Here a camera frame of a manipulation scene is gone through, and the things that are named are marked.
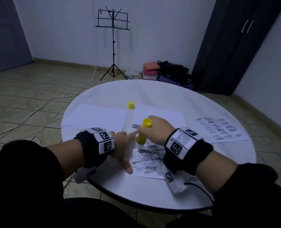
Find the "black sleeve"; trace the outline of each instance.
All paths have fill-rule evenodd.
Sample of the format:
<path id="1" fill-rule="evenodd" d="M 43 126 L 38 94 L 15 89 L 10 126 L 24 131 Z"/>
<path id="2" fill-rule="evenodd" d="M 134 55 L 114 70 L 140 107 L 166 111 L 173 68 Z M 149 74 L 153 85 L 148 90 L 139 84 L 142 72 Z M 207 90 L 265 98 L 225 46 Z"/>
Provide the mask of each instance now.
<path id="1" fill-rule="evenodd" d="M 63 171 L 56 156 L 18 140 L 0 151 L 0 223 L 51 224 L 65 213 Z"/>
<path id="2" fill-rule="evenodd" d="M 281 187 L 277 174 L 263 164 L 239 165 L 214 194 L 213 218 L 218 223 L 281 222 Z"/>

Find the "cabinet door handle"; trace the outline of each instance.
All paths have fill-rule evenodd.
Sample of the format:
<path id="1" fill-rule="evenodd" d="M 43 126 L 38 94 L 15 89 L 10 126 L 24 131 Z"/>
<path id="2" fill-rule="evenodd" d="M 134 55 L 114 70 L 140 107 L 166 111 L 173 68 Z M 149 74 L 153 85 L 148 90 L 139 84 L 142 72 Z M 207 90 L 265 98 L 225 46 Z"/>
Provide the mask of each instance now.
<path id="1" fill-rule="evenodd" d="M 245 28 L 246 24 L 248 23 L 248 21 L 249 21 L 249 19 L 246 20 L 246 22 L 245 22 L 245 24 L 244 24 L 244 26 L 243 26 L 243 29 L 242 29 L 242 31 L 241 31 L 241 33 L 243 33 L 244 28 Z"/>
<path id="2" fill-rule="evenodd" d="M 252 20 L 252 22 L 250 23 L 250 25 L 249 25 L 249 27 L 248 27 L 246 33 L 248 33 L 248 31 L 250 30 L 250 27 L 252 26 L 252 24 L 253 24 L 254 21 L 255 21 L 255 20 Z"/>

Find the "round white table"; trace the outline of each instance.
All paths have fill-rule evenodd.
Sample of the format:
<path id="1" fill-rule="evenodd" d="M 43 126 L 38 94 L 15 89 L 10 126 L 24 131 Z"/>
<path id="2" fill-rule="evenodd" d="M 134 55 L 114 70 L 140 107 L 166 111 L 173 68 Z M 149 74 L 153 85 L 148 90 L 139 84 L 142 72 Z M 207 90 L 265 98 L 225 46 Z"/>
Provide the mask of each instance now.
<path id="1" fill-rule="evenodd" d="M 225 116 L 236 125 L 242 125 L 223 107 L 212 100 L 185 88 L 151 80 L 119 80 L 91 88 L 68 106 L 63 119 L 68 117 L 80 104 L 107 108 L 128 109 L 128 102 L 135 105 L 154 106 L 180 111 L 186 126 L 192 128 L 192 121 L 199 117 Z M 123 131 L 133 132 L 134 110 L 128 110 Z M 62 126 L 63 141 L 73 139 L 79 129 Z M 239 164 L 256 163 L 253 143 L 233 141 L 213 143 L 219 153 Z M 120 164 L 108 157 L 97 168 L 89 182 L 108 196 L 140 209 L 163 213 L 184 213 L 189 210 L 202 211 L 211 207 L 211 201 L 200 189 L 190 186 L 183 193 L 173 195 L 165 180 L 137 177 L 127 174 Z"/>

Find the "music stand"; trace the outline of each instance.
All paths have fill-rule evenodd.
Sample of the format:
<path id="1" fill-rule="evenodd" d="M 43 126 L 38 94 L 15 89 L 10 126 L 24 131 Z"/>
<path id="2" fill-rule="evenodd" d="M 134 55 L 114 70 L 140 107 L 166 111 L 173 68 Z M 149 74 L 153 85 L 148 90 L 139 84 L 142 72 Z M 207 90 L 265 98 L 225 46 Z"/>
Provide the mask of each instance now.
<path id="1" fill-rule="evenodd" d="M 96 19 L 98 19 L 98 20 L 97 20 L 98 23 L 97 23 L 96 27 L 112 28 L 112 34 L 113 34 L 113 65 L 111 65 L 111 67 L 110 67 L 110 68 L 108 69 L 108 71 L 102 76 L 102 78 L 101 78 L 100 80 L 102 80 L 102 79 L 104 78 L 104 76 L 105 76 L 107 73 L 108 73 L 109 75 L 111 75 L 112 77 L 116 77 L 117 75 L 122 74 L 122 75 L 125 77 L 125 79 L 127 79 L 126 76 L 123 74 L 123 72 L 122 72 L 122 71 L 115 65 L 115 63 L 114 63 L 114 56 L 115 56 L 115 53 L 114 53 L 114 43 L 115 43 L 115 41 L 114 41 L 114 29 L 129 30 L 129 29 L 128 29 L 128 22 L 129 22 L 129 21 L 128 21 L 128 13 L 122 13 L 122 12 L 120 12 L 121 9 L 120 9 L 119 11 L 114 11 L 114 9 L 113 9 L 112 11 L 110 11 L 110 10 L 108 10 L 107 7 L 106 7 L 106 9 L 107 9 L 107 10 L 101 10 L 101 9 L 98 10 L 98 18 L 96 18 Z M 102 12 L 103 12 L 103 11 L 108 12 L 108 14 L 110 15 L 111 18 L 100 18 L 100 17 L 99 17 L 99 12 L 100 12 L 100 15 L 102 15 Z M 126 15 L 127 15 L 127 20 L 125 21 L 125 20 L 116 19 L 117 15 L 118 15 L 119 13 L 120 13 L 120 14 L 126 14 Z M 99 25 L 99 19 L 112 20 L 112 26 L 100 26 L 100 25 Z M 115 27 L 114 21 L 126 22 L 126 23 L 127 23 L 127 26 L 126 26 L 126 28 Z M 116 74 L 116 75 L 115 75 L 115 73 L 114 73 L 114 68 L 115 68 L 115 67 L 116 67 L 116 68 L 118 69 L 118 71 L 119 71 L 119 73 Z"/>

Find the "white wall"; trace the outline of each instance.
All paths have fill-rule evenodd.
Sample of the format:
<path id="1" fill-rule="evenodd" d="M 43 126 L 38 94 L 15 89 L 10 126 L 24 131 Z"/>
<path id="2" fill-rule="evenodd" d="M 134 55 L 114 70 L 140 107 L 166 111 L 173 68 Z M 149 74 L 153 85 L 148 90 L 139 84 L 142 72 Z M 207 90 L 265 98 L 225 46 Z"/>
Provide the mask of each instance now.
<path id="1" fill-rule="evenodd" d="M 116 64 L 168 60 L 192 70 L 215 0 L 14 0 L 33 57 L 110 66 L 112 29 L 96 28 L 98 9 L 129 14 L 130 31 L 115 30 Z"/>
<path id="2" fill-rule="evenodd" d="M 235 93 L 281 126 L 281 13 Z"/>

